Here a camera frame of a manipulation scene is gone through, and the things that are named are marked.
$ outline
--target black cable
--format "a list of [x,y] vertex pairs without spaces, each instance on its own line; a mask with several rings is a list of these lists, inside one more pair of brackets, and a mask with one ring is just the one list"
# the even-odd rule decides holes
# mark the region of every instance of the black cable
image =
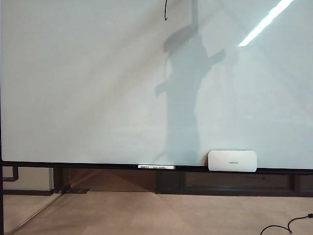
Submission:
[[271,227],[278,227],[278,228],[286,229],[287,231],[289,231],[290,233],[292,233],[292,231],[291,231],[291,229],[290,229],[290,223],[293,222],[293,221],[296,220],[296,219],[305,219],[305,218],[313,218],[313,213],[308,214],[307,216],[304,216],[304,217],[298,217],[298,218],[292,219],[292,220],[289,221],[289,223],[288,223],[288,228],[283,227],[283,226],[280,226],[280,225],[269,225],[269,226],[265,227],[265,228],[261,231],[260,235],[262,235],[262,233],[263,233],[266,229],[271,228]]
[[292,220],[289,221],[289,223],[288,223],[288,229],[291,231],[291,229],[290,229],[290,223],[293,222],[294,220],[296,220],[296,219],[305,219],[305,218],[309,218],[309,216],[307,215],[307,216],[304,216],[304,217],[299,217],[299,218],[294,218],[294,219],[292,219]]
[[265,227],[265,228],[261,231],[260,235],[262,235],[262,233],[263,233],[266,229],[268,229],[268,228],[270,228],[270,227],[278,227],[278,228],[286,229],[287,231],[289,231],[289,232],[292,233],[292,231],[291,231],[290,229],[285,228],[285,227],[283,227],[283,226],[280,226],[280,225],[269,225],[269,226]]
[[164,10],[164,18],[165,18],[165,20],[167,20],[167,17],[166,17],[166,6],[167,6],[167,0],[165,2],[165,10]]

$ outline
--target wall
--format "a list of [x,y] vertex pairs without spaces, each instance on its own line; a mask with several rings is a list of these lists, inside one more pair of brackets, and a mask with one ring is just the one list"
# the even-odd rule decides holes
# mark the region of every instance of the wall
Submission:
[[[3,176],[12,176],[12,168],[4,167]],[[15,182],[4,182],[3,189],[50,191],[53,189],[53,169],[19,167],[19,179]]]

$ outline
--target baseboard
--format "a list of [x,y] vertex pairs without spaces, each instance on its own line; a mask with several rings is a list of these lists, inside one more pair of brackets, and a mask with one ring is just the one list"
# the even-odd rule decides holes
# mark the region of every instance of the baseboard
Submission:
[[50,191],[4,189],[3,194],[4,195],[27,195],[27,196],[51,196],[52,194],[54,194],[54,189]]

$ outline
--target dark wood panel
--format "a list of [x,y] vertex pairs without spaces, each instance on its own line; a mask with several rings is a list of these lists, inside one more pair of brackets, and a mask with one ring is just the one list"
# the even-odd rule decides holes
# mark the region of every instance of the dark wood panel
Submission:
[[70,169],[72,188],[93,191],[155,192],[156,172],[141,170]]

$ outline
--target white device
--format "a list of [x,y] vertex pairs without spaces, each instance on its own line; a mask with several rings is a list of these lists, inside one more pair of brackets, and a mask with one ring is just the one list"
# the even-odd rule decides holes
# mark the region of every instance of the white device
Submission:
[[212,171],[255,172],[257,154],[254,151],[210,151],[208,167]]

